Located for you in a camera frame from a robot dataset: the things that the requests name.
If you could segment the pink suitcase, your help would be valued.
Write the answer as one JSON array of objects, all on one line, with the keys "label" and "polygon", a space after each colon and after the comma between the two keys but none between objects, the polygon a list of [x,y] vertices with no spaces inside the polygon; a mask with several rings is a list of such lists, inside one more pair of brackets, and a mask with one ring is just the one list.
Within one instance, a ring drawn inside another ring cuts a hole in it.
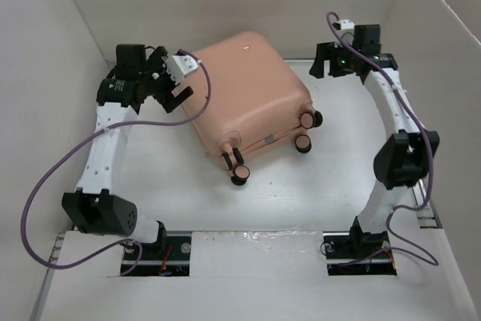
[{"label": "pink suitcase", "polygon": [[211,159],[236,186],[250,177],[247,162],[284,143],[308,153],[308,130],[322,114],[311,94],[269,41],[241,32],[194,52],[206,67],[181,84],[193,94],[182,107]]}]

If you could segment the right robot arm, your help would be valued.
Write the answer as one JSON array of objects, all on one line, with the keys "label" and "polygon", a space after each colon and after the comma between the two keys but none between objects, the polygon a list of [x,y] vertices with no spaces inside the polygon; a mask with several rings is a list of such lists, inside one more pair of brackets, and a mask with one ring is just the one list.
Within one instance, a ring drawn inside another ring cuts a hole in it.
[{"label": "right robot arm", "polygon": [[381,51],[379,25],[335,20],[328,26],[336,39],[317,44],[310,75],[317,79],[358,76],[374,100],[386,133],[386,142],[374,157],[376,183],[367,204],[346,238],[324,242],[333,248],[332,258],[347,259],[352,265],[392,250],[394,213],[403,209],[401,199],[420,180],[433,180],[440,136],[428,131],[414,114],[394,56]]}]

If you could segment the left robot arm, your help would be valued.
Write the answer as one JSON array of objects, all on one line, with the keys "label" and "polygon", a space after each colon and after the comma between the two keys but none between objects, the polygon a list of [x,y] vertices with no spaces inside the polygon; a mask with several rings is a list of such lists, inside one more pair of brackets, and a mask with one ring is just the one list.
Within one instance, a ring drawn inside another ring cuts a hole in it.
[{"label": "left robot arm", "polygon": [[100,83],[96,96],[97,137],[90,141],[86,167],[73,192],[62,197],[62,207],[77,229],[90,235],[116,235],[141,242],[151,258],[167,251],[164,225],[139,214],[134,202],[116,193],[129,134],[141,105],[153,97],[168,113],[193,94],[174,89],[198,62],[181,51],[164,47],[147,52],[143,44],[116,46],[116,65]]}]

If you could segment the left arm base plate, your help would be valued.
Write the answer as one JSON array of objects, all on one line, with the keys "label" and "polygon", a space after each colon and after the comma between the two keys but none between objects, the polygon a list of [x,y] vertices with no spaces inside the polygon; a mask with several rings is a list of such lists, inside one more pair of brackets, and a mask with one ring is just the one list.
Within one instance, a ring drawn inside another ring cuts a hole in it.
[{"label": "left arm base plate", "polygon": [[143,245],[142,257],[126,277],[188,277],[192,250],[191,232],[167,233],[164,251]]}]

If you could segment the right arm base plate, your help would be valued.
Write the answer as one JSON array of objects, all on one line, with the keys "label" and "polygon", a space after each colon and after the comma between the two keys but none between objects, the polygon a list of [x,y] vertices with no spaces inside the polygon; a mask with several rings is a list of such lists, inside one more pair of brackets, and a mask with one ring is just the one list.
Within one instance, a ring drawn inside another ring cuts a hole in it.
[{"label": "right arm base plate", "polygon": [[386,232],[358,241],[348,232],[325,232],[320,251],[327,262],[329,276],[396,276]]}]

